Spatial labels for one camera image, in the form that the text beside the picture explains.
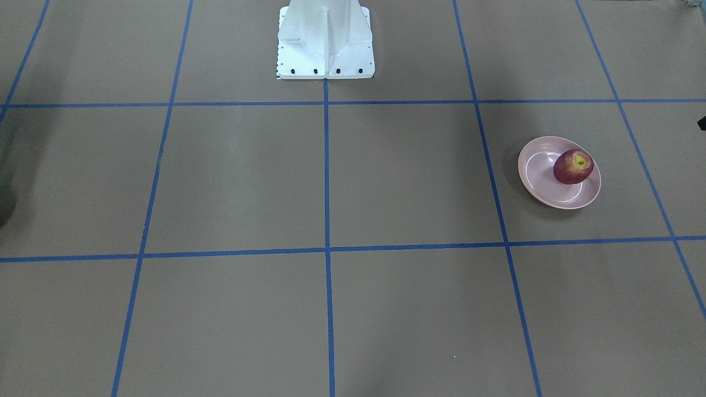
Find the pink bowl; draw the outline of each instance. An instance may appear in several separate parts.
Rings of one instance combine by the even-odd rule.
[[[531,195],[548,206],[563,210],[575,210],[591,204],[601,190],[601,172],[595,158],[593,172],[585,181],[567,185],[556,180],[554,162],[561,153],[570,149],[588,153],[566,138],[542,136],[525,145],[517,159],[520,179]]]

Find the red apple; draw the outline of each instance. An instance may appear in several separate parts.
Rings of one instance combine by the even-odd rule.
[[[581,149],[562,153],[554,162],[554,177],[563,184],[579,184],[593,171],[593,159]]]

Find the white object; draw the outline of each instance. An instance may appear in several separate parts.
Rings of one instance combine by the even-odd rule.
[[[292,0],[280,10],[277,77],[370,78],[370,10],[358,0]]]
[[[564,210],[582,208],[591,204],[601,190],[601,172],[595,159],[593,171],[585,181],[567,185],[556,180],[554,162],[571,149],[586,151],[566,138],[542,136],[525,145],[517,159],[522,184],[531,195],[548,206]]]

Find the grid line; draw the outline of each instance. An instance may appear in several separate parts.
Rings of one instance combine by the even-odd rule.
[[[510,277],[513,280],[513,289],[515,291],[515,300],[517,302],[517,311],[520,315],[520,323],[522,324],[522,333],[525,337],[525,345],[527,348],[527,357],[529,359],[529,366],[532,370],[532,379],[534,380],[534,390],[537,393],[537,397],[542,397],[542,385],[539,381],[539,374],[537,373],[537,365],[534,361],[534,351],[532,349],[532,339],[530,338],[530,330],[527,327],[527,318],[525,317],[525,307],[522,304],[522,294],[520,292],[520,285],[517,282],[517,273],[515,272],[515,263],[513,261],[513,253],[510,250],[510,244],[508,242],[508,233],[505,228],[505,219],[503,218],[503,209],[500,204],[500,197],[498,195],[498,187],[496,186],[495,177],[493,175],[493,164],[490,158],[490,151],[488,149],[488,142],[485,136],[485,129],[483,127],[483,119],[481,117],[481,110],[478,104],[478,97],[476,94],[476,87],[473,81],[473,70],[471,68],[471,62],[468,57],[468,51],[466,48],[466,40],[463,35],[463,25],[461,23],[461,17],[458,11],[458,3],[453,0],[453,9],[456,16],[456,24],[458,27],[458,36],[461,41],[461,49],[463,50],[463,58],[466,63],[466,71],[468,72],[468,82],[471,88],[471,95],[473,96],[474,108],[476,112],[476,118],[478,120],[478,130],[483,142],[483,152],[486,158],[486,165],[488,167],[488,176],[490,177],[491,187],[493,188],[493,198],[495,199],[495,206],[498,212],[498,222],[500,223],[500,229],[503,234],[503,246],[505,247],[505,255],[507,256],[508,266],[510,269]]]
[[[177,85],[179,83],[179,72],[181,71],[181,60],[184,58],[184,48],[186,47],[186,37],[189,34],[189,22],[191,20],[191,10],[193,9],[193,0],[189,0],[189,7],[186,10],[186,22],[184,22],[184,31],[181,35],[181,46],[179,48],[179,55],[176,59],[176,68],[174,70],[174,80],[172,82],[172,93],[169,96],[169,107],[167,108],[167,116],[164,118],[164,130],[162,131],[162,141],[160,142],[160,150],[157,154],[157,164],[155,166],[155,175],[152,180],[152,191],[150,192],[150,200],[147,206],[147,214],[145,215],[145,227],[142,233],[142,241],[140,243],[140,252],[138,253],[137,264],[135,265],[135,275],[133,277],[133,285],[130,291],[130,300],[128,302],[127,315],[125,316],[125,327],[123,329],[123,337],[120,343],[120,352],[118,354],[118,362],[115,367],[115,378],[113,380],[113,387],[111,392],[111,397],[117,397],[118,387],[120,385],[120,376],[123,369],[123,362],[125,359],[125,351],[127,349],[128,337],[130,335],[130,325],[132,321],[133,309],[135,307],[135,298],[137,296],[138,284],[140,282],[140,272],[142,270],[142,262],[145,257],[145,247],[147,245],[147,237],[150,231],[150,221],[152,219],[152,210],[155,205],[155,196],[157,193],[157,183],[160,179],[160,165],[162,162],[162,155],[164,154],[164,143],[167,140],[167,133],[169,132],[169,121],[172,117],[172,110],[174,109],[174,97],[177,94]]]
[[[706,235],[676,236],[679,241],[706,241]],[[509,241],[511,247],[561,246],[579,244],[629,244],[641,242],[670,242],[670,236],[661,237],[622,237],[613,239],[571,239],[571,240],[525,240]],[[281,254],[315,254],[330,252],[361,252],[361,251],[406,251],[427,249],[475,249],[504,247],[505,242],[471,242],[451,244],[402,244],[402,245],[361,245],[361,246],[331,246],[306,248],[275,248],[275,249],[232,249],[222,251],[173,251],[144,253],[144,259],[158,258],[196,258],[202,256],[248,256],[248,255],[281,255]],[[0,263],[29,263],[55,261],[111,261],[116,259],[137,259],[139,254],[88,254],[63,256],[8,256],[0,258]]]
[[[601,67],[603,68],[603,72],[606,75],[606,79],[608,80],[608,84],[611,87],[611,90],[613,91],[613,96],[616,99],[616,104],[618,105],[618,109],[620,110],[621,115],[623,116],[623,121],[625,122],[625,126],[628,129],[628,134],[630,134],[630,139],[633,142],[633,146],[635,147],[635,152],[638,154],[638,158],[640,159],[640,164],[642,165],[642,169],[645,172],[645,176],[647,177],[647,181],[650,184],[650,188],[652,189],[652,194],[654,195],[655,201],[657,201],[657,205],[659,206],[659,212],[662,213],[662,218],[664,219],[664,224],[666,225],[667,230],[669,231],[669,236],[671,238],[671,241],[674,243],[674,249],[676,250],[677,256],[679,257],[679,261],[681,261],[681,265],[684,268],[684,273],[686,274],[686,277],[689,281],[689,284],[691,286],[691,290],[694,293],[694,297],[696,298],[696,302],[699,305],[699,308],[701,309],[701,314],[704,317],[704,320],[706,320],[706,307],[704,306],[703,299],[701,298],[701,294],[699,293],[698,287],[696,286],[696,282],[694,281],[694,277],[691,274],[691,270],[689,269],[689,265],[686,263],[686,259],[684,258],[683,253],[681,252],[681,247],[679,246],[679,241],[676,238],[676,235],[674,234],[674,229],[671,226],[671,223],[669,222],[669,217],[666,214],[666,210],[664,209],[664,205],[662,205],[662,200],[659,197],[659,192],[657,191],[657,186],[655,186],[654,181],[652,180],[652,175],[650,174],[650,170],[647,168],[647,163],[645,162],[645,158],[642,156],[642,151],[640,150],[640,146],[638,145],[638,140],[635,137],[635,134],[633,133],[633,128],[630,126],[630,122],[628,121],[628,116],[625,113],[625,110],[623,108],[623,103],[618,96],[618,92],[615,88],[615,85],[613,84],[613,79],[611,78],[610,73],[608,72],[608,67],[606,66],[606,63],[603,59],[603,56],[601,55],[601,51],[598,48],[598,44],[596,43],[596,39],[593,35],[593,32],[591,31],[591,26],[588,23],[588,19],[586,18],[586,14],[583,11],[583,8],[581,7],[581,3],[579,0],[574,0],[576,3],[576,6],[578,7],[578,11],[581,14],[581,19],[583,19],[583,23],[586,27],[586,31],[588,32],[588,36],[591,39],[591,43],[593,44],[593,48],[596,52],[596,55],[598,56],[598,60],[601,62]]]
[[[331,278],[331,217],[328,80],[323,81],[324,245],[326,258],[326,313],[328,318],[328,393],[336,396],[335,345],[333,335],[333,279]]]
[[[631,98],[619,99],[478,99],[478,100],[329,100],[330,106],[358,105],[454,105],[454,104],[503,104],[503,103],[706,103],[706,98]],[[175,107],[209,106],[321,106],[324,101],[219,101],[174,102]],[[20,103],[3,105],[3,109],[53,109],[74,107],[168,107],[169,102],[103,102],[103,103]]]

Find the floor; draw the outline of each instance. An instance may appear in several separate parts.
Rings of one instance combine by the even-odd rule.
[[[701,11],[362,3],[280,81],[285,0],[0,1],[0,396],[706,395]]]

